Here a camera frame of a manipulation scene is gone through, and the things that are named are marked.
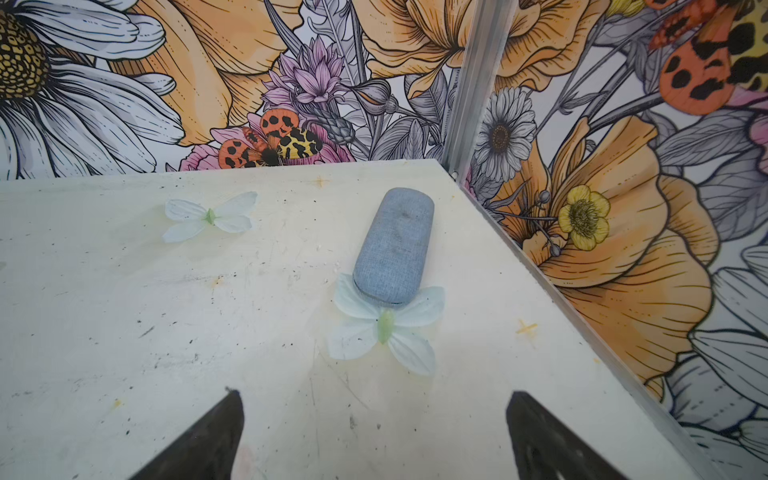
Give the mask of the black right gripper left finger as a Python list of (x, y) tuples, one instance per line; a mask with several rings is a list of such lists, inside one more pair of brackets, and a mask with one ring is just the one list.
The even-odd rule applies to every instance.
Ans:
[(131, 479), (230, 479), (244, 422), (240, 392), (230, 390)]

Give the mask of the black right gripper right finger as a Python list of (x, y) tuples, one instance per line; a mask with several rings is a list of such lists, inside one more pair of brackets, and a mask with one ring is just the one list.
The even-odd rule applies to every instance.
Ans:
[(626, 479), (526, 391), (512, 393), (506, 422), (521, 479)]

